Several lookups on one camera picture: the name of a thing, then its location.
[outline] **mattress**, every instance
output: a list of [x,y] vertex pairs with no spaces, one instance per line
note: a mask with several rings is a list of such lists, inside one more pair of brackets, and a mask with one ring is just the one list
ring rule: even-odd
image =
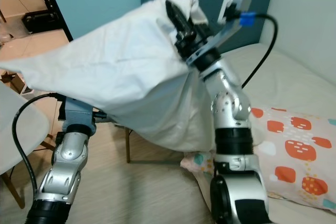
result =
[[[244,81],[267,50],[253,44],[223,54]],[[280,52],[273,51],[244,88],[252,106],[273,106],[293,112],[336,118],[336,87]],[[205,202],[210,207],[211,175],[195,173]],[[272,221],[286,224],[336,223],[329,211],[269,198]]]

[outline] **patterned pillowcase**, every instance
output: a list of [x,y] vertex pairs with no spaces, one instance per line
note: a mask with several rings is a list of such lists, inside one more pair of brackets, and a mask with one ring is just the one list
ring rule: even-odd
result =
[[[269,196],[336,213],[336,120],[276,108],[253,108],[252,113],[267,129],[255,153]],[[181,165],[213,173],[213,157],[187,154]]]

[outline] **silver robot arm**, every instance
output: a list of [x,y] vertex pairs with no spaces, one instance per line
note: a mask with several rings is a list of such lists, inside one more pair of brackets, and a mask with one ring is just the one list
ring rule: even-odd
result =
[[66,98],[63,102],[59,117],[64,121],[63,131],[56,137],[53,166],[41,183],[25,224],[66,223],[80,183],[80,172],[88,160],[89,137],[96,132],[95,118],[105,116],[78,100]]
[[187,65],[199,70],[213,101],[216,174],[211,182],[211,204],[217,224],[271,223],[259,160],[253,154],[249,98],[237,74],[217,50],[241,28],[239,20],[230,18],[247,11],[250,2],[224,0],[218,20],[225,27],[213,36],[207,24],[193,24],[177,6],[166,1],[168,17],[177,29],[175,46]]

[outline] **blue connector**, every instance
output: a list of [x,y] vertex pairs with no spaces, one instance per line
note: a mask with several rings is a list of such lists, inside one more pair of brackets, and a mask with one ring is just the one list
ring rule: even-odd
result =
[[256,19],[256,13],[241,13],[239,23],[241,26],[252,26],[254,24],[254,20]]

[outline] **floor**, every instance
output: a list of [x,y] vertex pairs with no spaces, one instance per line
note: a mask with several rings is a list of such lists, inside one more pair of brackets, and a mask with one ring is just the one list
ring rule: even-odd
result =
[[[0,60],[32,57],[67,43],[62,30],[30,35],[6,43]],[[52,135],[61,129],[59,106],[53,99],[38,104],[49,118]],[[123,129],[97,124],[67,223],[213,223],[195,178],[179,166],[183,154],[155,146],[135,133],[130,139],[132,163],[127,164]],[[51,151],[33,152],[28,158],[40,184],[50,167]],[[0,223],[23,223],[31,206],[32,187],[23,162],[15,167],[12,181],[26,207],[21,210],[0,182]]]

